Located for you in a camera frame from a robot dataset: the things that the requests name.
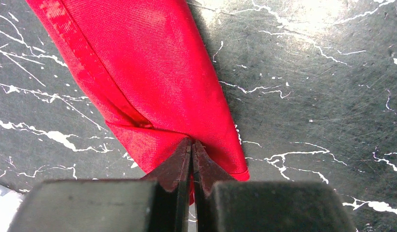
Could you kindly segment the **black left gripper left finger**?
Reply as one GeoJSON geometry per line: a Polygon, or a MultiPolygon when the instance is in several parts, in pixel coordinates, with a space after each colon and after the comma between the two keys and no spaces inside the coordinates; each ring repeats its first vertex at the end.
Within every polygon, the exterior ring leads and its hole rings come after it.
{"type": "Polygon", "coordinates": [[[140,179],[47,180],[24,199],[11,232],[185,232],[192,142],[140,179]]]}

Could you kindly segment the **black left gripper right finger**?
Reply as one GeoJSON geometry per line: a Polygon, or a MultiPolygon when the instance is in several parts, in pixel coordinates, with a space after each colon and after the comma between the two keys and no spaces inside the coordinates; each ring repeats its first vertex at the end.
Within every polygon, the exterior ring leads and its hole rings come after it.
{"type": "Polygon", "coordinates": [[[318,182],[242,182],[192,146],[199,232],[353,232],[339,196],[318,182]]]}

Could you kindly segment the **red cloth napkin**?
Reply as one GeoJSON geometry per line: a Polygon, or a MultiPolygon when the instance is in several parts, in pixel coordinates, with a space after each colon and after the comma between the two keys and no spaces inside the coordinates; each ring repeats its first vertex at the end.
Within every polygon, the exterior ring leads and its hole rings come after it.
{"type": "Polygon", "coordinates": [[[30,0],[80,89],[145,172],[184,138],[250,175],[227,101],[184,0],[30,0]]]}

